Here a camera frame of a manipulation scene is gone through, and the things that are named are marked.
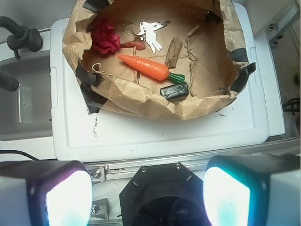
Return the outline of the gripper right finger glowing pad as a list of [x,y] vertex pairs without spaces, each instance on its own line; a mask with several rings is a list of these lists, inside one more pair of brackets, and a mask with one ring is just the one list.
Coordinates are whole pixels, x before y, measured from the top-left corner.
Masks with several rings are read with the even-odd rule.
[[299,226],[301,158],[216,155],[206,167],[203,200],[213,226]]

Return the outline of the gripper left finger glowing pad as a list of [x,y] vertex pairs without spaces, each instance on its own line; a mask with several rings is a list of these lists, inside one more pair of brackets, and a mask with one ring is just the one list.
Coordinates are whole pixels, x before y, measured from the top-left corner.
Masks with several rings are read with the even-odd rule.
[[2,226],[86,226],[92,181],[79,161],[0,164]]

